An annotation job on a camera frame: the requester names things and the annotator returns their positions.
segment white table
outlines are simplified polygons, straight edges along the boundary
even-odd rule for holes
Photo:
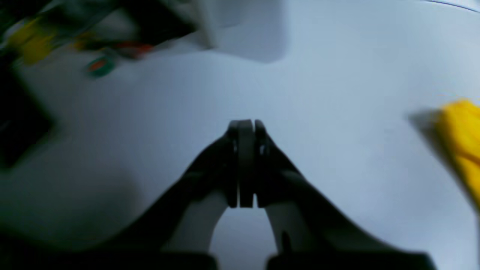
[[[363,229],[429,252],[439,270],[478,269],[474,209],[409,117],[479,100],[480,15],[409,1],[281,7],[270,58],[173,49],[98,80],[77,54],[23,68],[59,134],[1,176],[0,224],[88,247],[138,217],[230,120],[252,118]],[[262,269],[275,252],[265,214],[227,211],[211,250],[222,269]]]

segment red object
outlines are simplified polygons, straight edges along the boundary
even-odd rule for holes
[[[91,64],[90,67],[88,67],[88,69],[89,69],[90,71],[95,71],[95,70],[100,69],[100,68],[102,68],[103,66],[105,66],[106,63],[107,63],[107,62],[106,62],[105,60],[101,59],[101,60],[99,60],[99,61]]]
[[[153,46],[137,41],[124,41],[114,44],[112,48],[122,56],[138,59],[144,54],[150,52],[153,49]]]

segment yellow sponge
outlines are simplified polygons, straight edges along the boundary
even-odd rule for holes
[[[15,48],[27,65],[46,58],[53,50],[53,35],[47,35],[38,25],[38,19],[26,23],[8,40],[8,46]]]
[[[437,130],[480,209],[480,108],[466,99],[446,105]]]

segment green object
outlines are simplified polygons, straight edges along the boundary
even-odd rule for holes
[[[103,56],[98,59],[95,59],[87,65],[88,73],[96,78],[107,75],[114,68],[115,68],[115,63],[108,56]]]

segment yellow cloth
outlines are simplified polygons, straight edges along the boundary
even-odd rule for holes
[[[25,24],[10,36],[8,46],[15,48],[27,65],[35,64],[53,50],[53,35],[47,35],[38,25],[38,19]]]
[[[466,99],[446,105],[437,130],[480,209],[480,108]]]

